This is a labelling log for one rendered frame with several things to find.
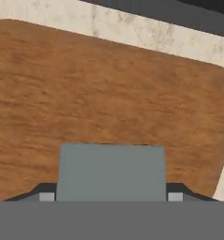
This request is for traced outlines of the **grey sponge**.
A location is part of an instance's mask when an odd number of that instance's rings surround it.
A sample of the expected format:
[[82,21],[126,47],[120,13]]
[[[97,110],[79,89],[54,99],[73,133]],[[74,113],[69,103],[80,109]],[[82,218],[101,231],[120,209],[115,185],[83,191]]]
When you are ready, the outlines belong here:
[[164,148],[63,143],[59,151],[56,199],[72,202],[164,202]]

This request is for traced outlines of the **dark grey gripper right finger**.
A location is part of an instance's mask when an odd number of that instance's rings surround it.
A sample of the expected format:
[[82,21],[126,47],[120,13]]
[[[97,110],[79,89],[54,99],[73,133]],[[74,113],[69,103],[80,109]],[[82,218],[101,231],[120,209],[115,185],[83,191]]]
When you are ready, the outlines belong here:
[[193,192],[183,183],[168,183],[167,184],[167,201],[168,202],[192,202],[192,201],[206,201],[215,202],[208,196]]

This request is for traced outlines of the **brown wooden cutting board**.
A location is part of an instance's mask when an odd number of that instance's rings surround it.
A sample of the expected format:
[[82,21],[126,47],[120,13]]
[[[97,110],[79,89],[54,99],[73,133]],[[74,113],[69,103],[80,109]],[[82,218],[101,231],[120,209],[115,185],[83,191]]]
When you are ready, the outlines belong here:
[[61,143],[161,145],[167,178],[213,195],[224,68],[0,20],[0,200],[57,177]]

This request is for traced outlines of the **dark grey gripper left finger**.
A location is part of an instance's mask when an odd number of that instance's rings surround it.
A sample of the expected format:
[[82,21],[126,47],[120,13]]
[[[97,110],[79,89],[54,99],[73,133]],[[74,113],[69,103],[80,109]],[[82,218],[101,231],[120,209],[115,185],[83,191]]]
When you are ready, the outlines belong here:
[[56,183],[40,183],[29,192],[7,199],[7,202],[55,202],[56,186]]

